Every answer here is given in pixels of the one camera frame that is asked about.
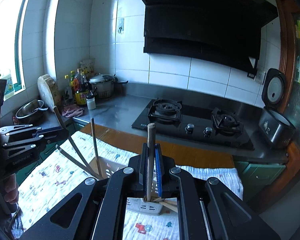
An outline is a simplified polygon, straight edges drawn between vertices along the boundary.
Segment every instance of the range hood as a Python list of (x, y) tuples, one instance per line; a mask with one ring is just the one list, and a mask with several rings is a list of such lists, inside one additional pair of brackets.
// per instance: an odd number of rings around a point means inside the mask
[[(255, 75), (261, 28), (278, 16), (266, 0), (142, 0), (145, 53), (213, 61)], [(256, 59), (252, 65), (249, 58)]]

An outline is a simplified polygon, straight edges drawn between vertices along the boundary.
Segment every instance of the wooden table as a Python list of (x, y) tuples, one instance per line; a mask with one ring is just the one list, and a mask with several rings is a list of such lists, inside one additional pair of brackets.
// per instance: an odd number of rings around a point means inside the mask
[[(92, 135), (91, 124), (83, 127), (81, 132)], [(141, 154), (143, 143), (147, 138), (126, 132), (117, 131), (100, 125), (95, 125), (96, 138), (119, 149)], [(176, 165), (195, 168), (234, 168), (232, 155), (210, 150), (197, 149), (157, 140), (160, 143), (162, 155), (174, 159)]]

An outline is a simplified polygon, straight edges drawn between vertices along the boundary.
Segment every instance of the white patterned cloth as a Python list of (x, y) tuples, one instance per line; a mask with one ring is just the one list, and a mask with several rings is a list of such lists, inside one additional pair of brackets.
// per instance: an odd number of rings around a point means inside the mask
[[(77, 131), (72, 139), (89, 163), (94, 158), (92, 137)], [(109, 161), (127, 166), (129, 159), (137, 154), (113, 147), (97, 139), (98, 154)], [(61, 148), (82, 163), (67, 140)], [(242, 199), (243, 186), (237, 170), (233, 169), (199, 169), (179, 166), (199, 179), (219, 178), (239, 198)], [(29, 229), (51, 208), (77, 187), (84, 179), (90, 177), (58, 150), (54, 151), (43, 163), (36, 167), (19, 187), (19, 206), (23, 231)], [(123, 239), (157, 239), (178, 240), (178, 214), (163, 207), (159, 216), (150, 216), (126, 211)]]

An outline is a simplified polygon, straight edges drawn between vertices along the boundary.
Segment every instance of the window frame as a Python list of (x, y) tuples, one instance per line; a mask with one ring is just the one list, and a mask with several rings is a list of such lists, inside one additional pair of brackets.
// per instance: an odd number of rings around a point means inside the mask
[(16, 77), (17, 83), (13, 84), (15, 92), (22, 89), (22, 82), (21, 82), (21, 73), (20, 73), (20, 64), (19, 64), (19, 36), (20, 36), (20, 22), (23, 10), (25, 9), (25, 2), (26, 0), (22, 0), (18, 20), (17, 20), (17, 27), (16, 27), (16, 35), (14, 39), (14, 61), (15, 61), (15, 68), (16, 68)]

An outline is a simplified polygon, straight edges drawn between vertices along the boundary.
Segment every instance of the finger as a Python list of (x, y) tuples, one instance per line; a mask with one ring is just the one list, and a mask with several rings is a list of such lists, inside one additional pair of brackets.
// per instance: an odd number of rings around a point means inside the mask
[(19, 201), (19, 192), (18, 192), (17, 197), (15, 198), (15, 200), (10, 201), (9, 203), (10, 203), (11, 205), (13, 205), (13, 204), (18, 203), (18, 201)]
[(15, 190), (16, 187), (17, 187), (16, 174), (13, 173), (8, 177), (8, 180), (4, 185), (4, 189), (7, 193), (9, 193), (10, 191)]
[(16, 187), (14, 190), (10, 191), (4, 196), (5, 202), (10, 202), (16, 199), (18, 196), (18, 187)]

